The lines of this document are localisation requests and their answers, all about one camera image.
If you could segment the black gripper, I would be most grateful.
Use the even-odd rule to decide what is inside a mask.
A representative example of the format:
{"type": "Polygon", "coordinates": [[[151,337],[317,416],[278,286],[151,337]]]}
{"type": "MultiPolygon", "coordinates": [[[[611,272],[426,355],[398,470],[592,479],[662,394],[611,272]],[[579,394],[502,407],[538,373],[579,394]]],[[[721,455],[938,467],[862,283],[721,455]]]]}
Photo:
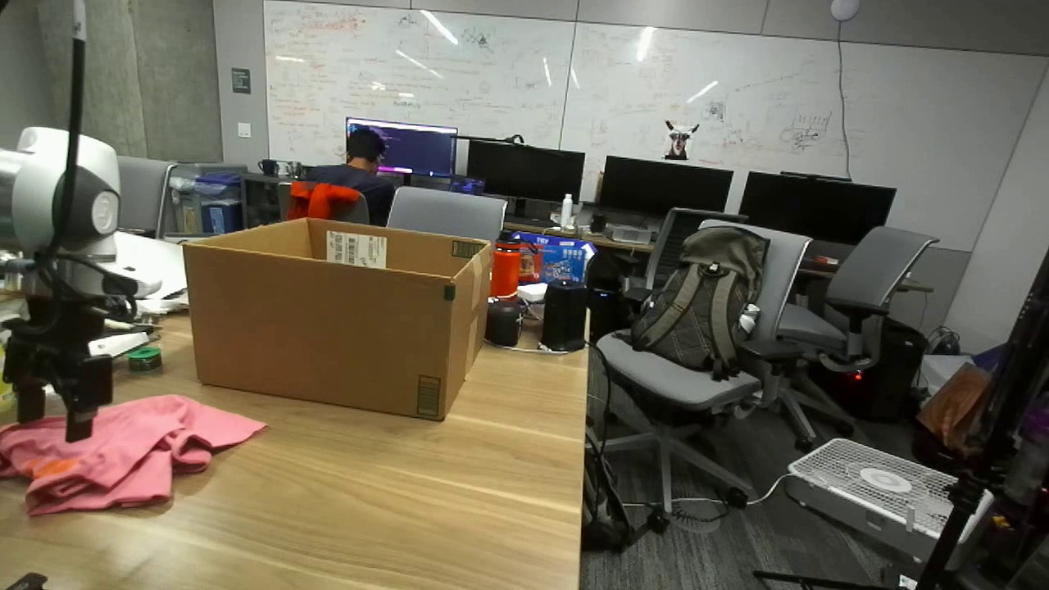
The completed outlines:
{"type": "Polygon", "coordinates": [[[47,416],[42,387],[54,387],[70,407],[66,439],[91,434],[95,407],[113,399],[113,359],[88,351],[101,323],[104,314],[95,304],[49,299],[34,299],[22,316],[7,320],[4,380],[17,394],[21,422],[47,416]]]}

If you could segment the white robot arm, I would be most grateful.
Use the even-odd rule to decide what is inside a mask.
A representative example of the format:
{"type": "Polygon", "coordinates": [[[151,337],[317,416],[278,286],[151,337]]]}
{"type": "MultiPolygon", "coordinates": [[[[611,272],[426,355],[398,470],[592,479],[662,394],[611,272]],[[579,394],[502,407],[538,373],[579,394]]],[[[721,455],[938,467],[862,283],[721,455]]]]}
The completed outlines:
{"type": "Polygon", "coordinates": [[[22,275],[25,311],[7,320],[4,380],[17,422],[66,407],[66,439],[91,434],[113,399],[113,358],[91,342],[137,311],[140,277],[119,265],[123,169],[113,143],[63,127],[22,127],[0,149],[4,249],[22,275]]]}

